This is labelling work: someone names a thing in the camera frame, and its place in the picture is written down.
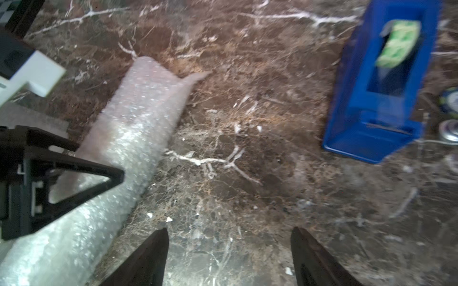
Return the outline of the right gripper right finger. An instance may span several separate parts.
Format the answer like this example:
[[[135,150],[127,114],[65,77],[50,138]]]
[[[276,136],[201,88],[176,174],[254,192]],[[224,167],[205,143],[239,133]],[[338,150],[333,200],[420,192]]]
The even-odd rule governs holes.
[[[299,286],[362,286],[306,229],[293,228],[291,250]]]

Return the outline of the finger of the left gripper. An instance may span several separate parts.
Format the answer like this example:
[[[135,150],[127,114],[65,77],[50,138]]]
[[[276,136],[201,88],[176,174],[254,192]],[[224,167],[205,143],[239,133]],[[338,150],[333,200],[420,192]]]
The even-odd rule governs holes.
[[[124,181],[122,169],[52,151],[79,144],[29,126],[1,127],[1,239],[34,234]]]

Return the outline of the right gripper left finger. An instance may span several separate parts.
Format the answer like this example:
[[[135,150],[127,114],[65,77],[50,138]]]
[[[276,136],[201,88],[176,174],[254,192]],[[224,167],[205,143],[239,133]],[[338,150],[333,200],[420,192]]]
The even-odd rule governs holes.
[[[168,249],[167,229],[155,231],[101,285],[162,286]]]

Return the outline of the bubble wrap pile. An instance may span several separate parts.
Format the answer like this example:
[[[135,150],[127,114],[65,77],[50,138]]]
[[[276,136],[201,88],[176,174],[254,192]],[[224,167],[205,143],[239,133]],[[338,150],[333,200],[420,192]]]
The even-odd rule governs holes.
[[[151,182],[195,84],[137,58],[81,143],[1,129],[4,286],[83,286]]]

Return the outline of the blue tape dispenser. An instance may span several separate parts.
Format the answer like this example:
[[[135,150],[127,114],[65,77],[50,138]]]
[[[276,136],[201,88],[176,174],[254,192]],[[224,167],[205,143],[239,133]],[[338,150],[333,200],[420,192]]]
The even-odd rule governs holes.
[[[371,1],[342,51],[323,148],[367,163],[380,163],[423,134],[411,120],[440,19],[440,1]],[[376,65],[394,20],[418,21],[420,35],[397,67]]]

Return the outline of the small round token left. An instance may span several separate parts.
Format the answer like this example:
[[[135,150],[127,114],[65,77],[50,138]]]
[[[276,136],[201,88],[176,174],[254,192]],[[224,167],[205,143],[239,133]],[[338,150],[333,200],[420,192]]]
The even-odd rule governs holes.
[[[449,143],[458,142],[458,120],[449,119],[441,122],[438,126],[440,138]]]

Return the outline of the small round token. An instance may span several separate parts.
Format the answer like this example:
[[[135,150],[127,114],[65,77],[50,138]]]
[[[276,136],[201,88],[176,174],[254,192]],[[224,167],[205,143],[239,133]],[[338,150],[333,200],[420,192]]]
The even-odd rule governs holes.
[[[449,143],[458,142],[458,120],[449,119],[441,122],[438,126],[440,138]]]
[[[450,117],[458,118],[458,88],[446,89],[439,99],[441,111]]]

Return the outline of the small round token right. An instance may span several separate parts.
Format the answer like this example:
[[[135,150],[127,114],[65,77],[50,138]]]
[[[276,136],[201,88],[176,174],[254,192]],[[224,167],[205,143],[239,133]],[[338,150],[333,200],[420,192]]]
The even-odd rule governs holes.
[[[446,89],[439,99],[441,111],[450,117],[458,118],[458,88]]]

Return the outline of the green clear tape roll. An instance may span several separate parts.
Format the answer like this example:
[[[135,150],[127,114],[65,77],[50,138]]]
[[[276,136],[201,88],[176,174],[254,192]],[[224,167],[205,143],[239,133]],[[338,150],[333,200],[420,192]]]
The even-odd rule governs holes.
[[[421,34],[422,24],[417,20],[390,20],[380,33],[387,38],[376,67],[392,69],[399,66],[413,51]]]

